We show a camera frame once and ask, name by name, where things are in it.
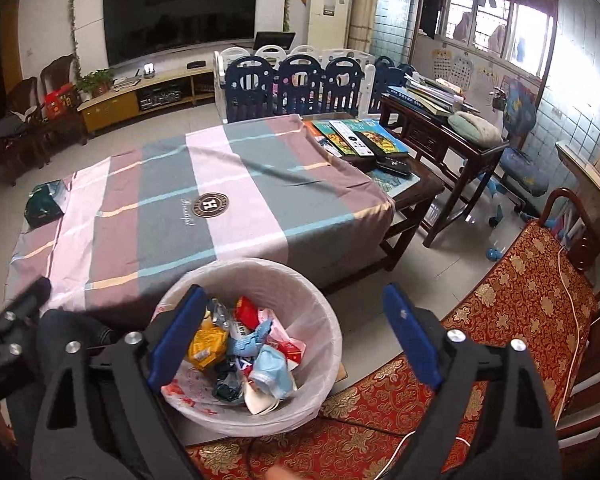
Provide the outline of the red gift box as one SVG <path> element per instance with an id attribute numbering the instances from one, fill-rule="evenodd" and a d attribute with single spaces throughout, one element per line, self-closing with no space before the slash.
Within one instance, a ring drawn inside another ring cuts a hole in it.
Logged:
<path id="1" fill-rule="evenodd" d="M 80 104 L 78 88 L 72 82 L 64 84 L 59 90 L 47 93 L 44 98 L 44 110 L 48 120 L 54 120 L 73 112 Z"/>

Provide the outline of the striped plaid tablecloth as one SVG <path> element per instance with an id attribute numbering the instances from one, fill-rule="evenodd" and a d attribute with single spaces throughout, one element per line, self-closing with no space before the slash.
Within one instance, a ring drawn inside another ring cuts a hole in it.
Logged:
<path id="1" fill-rule="evenodd" d="M 263 258 L 316 284 L 372 256 L 394 201 L 297 115 L 234 122 L 107 157 L 62 181 L 64 212 L 24 229 L 5 295 L 38 276 L 50 308 L 146 318 L 185 273 Z"/>

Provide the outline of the large black television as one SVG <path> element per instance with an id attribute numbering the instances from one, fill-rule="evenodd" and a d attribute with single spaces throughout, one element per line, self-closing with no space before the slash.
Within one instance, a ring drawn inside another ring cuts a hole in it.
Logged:
<path id="1" fill-rule="evenodd" d="M 256 0 L 102 0 L 108 63 L 156 52 L 249 39 Z"/>

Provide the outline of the dark green tissue pack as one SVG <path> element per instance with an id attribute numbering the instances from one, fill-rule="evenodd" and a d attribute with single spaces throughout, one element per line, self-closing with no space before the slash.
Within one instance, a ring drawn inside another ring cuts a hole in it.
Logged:
<path id="1" fill-rule="evenodd" d="M 66 212 L 69 191 L 63 180 L 37 185 L 29 194 L 24 218 L 31 230 L 60 219 Z"/>

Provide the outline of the stack of colourful books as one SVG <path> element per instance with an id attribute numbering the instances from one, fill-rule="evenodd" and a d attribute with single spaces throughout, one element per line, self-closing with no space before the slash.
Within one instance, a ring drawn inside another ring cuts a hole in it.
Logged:
<path id="1" fill-rule="evenodd" d="M 406 144 L 379 125 L 376 119 L 322 119 L 304 122 L 318 144 L 342 157 L 380 157 L 406 154 Z"/>

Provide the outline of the blue checkered cloth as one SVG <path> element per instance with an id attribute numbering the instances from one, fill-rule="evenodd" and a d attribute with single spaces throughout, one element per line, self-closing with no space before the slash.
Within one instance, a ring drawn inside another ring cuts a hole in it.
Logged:
<path id="1" fill-rule="evenodd" d="M 265 320 L 250 334 L 227 339 L 226 354 L 238 358 L 256 358 L 268 339 L 272 328 L 272 321 Z"/>

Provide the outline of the pink plastic wrapper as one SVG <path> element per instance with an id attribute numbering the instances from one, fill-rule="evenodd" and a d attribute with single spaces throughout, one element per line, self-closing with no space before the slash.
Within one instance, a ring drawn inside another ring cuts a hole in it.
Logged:
<path id="1" fill-rule="evenodd" d="M 300 339 L 291 337 L 287 333 L 286 328 L 279 321 L 273 310 L 260 309 L 258 311 L 258 320 L 260 323 L 266 321 L 271 322 L 271 329 L 266 337 L 266 343 L 280 353 L 283 353 L 290 370 L 294 370 L 298 367 L 306 353 L 306 344 Z"/>

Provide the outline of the potted green plant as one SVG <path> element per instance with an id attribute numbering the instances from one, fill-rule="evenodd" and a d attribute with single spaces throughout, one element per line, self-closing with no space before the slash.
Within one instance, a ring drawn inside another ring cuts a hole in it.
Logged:
<path id="1" fill-rule="evenodd" d="M 89 96 L 91 99 L 95 99 L 108 92 L 112 87 L 113 81 L 114 71 L 111 68 L 101 68 L 80 77 L 76 82 L 76 86 L 79 92 Z"/>

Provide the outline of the blue children's chair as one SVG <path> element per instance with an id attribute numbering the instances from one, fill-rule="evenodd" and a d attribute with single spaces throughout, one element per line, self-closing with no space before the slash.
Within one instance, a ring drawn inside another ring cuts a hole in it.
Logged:
<path id="1" fill-rule="evenodd" d="M 539 218 L 538 208 L 517 188 L 531 197 L 542 197 L 548 190 L 548 175 L 522 150 L 524 138 L 536 124 L 536 97 L 518 81 L 510 82 L 506 89 L 495 87 L 491 96 L 492 110 L 500 114 L 509 142 L 498 163 L 502 174 L 492 174 L 486 184 L 494 207 L 488 223 L 495 229 L 504 219 L 502 203 L 506 198 L 514 203 L 514 213 L 523 222 Z"/>

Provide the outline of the white trash bin with liner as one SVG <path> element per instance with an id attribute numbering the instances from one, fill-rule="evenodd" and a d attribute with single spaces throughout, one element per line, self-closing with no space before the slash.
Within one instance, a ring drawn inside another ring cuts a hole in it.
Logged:
<path id="1" fill-rule="evenodd" d="M 323 294 L 280 263 L 241 258 L 186 273 L 163 296 L 171 311 L 202 292 L 202 319 L 161 394 L 181 415 L 223 436 L 262 437 L 314 419 L 341 364 L 342 337 Z"/>

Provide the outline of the light blue face mask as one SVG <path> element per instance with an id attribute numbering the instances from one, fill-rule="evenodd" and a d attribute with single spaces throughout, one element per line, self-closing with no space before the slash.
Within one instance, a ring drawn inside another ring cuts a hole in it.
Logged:
<path id="1" fill-rule="evenodd" d="M 296 391 L 286 356 L 268 344 L 260 349 L 254 360 L 249 381 L 258 390 L 279 401 L 289 398 Z"/>

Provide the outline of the white floor air conditioner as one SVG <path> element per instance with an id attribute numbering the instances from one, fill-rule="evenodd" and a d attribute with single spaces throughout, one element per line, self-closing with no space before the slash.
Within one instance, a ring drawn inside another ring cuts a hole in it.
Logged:
<path id="1" fill-rule="evenodd" d="M 311 47 L 342 49 L 346 45 L 351 0 L 309 0 L 306 41 Z"/>

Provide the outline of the yellow snack bag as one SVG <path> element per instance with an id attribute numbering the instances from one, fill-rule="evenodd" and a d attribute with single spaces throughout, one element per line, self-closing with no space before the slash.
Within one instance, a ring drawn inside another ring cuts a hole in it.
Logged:
<path id="1" fill-rule="evenodd" d="M 186 359 L 201 372 L 210 370 L 226 356 L 230 332 L 224 321 L 215 321 L 212 313 L 206 310 L 198 330 L 189 344 Z"/>

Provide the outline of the red wrapper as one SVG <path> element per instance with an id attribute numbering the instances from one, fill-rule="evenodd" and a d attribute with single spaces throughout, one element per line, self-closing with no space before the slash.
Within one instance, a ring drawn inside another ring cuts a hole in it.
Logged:
<path id="1" fill-rule="evenodd" d="M 242 323 L 248 330 L 255 330 L 259 324 L 259 309 L 246 296 L 240 296 L 236 302 L 234 315 L 236 321 Z"/>

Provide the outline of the dark wooden desk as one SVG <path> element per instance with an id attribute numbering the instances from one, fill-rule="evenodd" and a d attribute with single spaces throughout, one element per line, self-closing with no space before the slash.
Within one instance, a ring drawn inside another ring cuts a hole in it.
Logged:
<path id="1" fill-rule="evenodd" d="M 389 96 L 380 98 L 379 123 L 415 151 L 415 158 L 431 162 L 442 173 L 444 187 L 451 192 L 433 222 L 425 221 L 422 244 L 429 248 L 436 237 L 458 219 L 466 220 L 486 189 L 505 149 L 480 148 L 463 139 L 441 122 Z"/>

